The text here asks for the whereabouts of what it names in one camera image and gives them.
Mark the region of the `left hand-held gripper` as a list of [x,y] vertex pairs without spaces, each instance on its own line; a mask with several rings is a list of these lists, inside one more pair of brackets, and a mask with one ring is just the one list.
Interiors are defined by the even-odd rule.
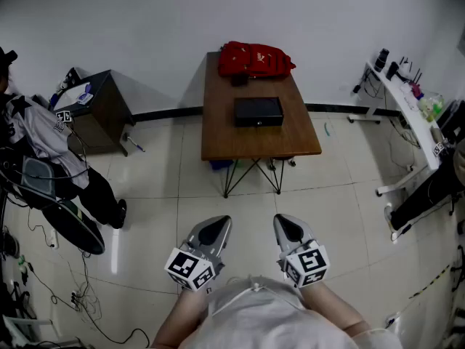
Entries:
[[182,288],[199,291],[214,280],[225,264],[232,219],[229,215],[210,217],[198,223],[178,248],[174,248],[164,270]]

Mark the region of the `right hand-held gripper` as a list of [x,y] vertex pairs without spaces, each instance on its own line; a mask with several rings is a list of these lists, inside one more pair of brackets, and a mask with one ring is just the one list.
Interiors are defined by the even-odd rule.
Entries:
[[276,214],[273,228],[281,253],[278,264],[294,286],[302,288],[322,281],[329,269],[328,253],[314,240],[310,226],[289,214]]

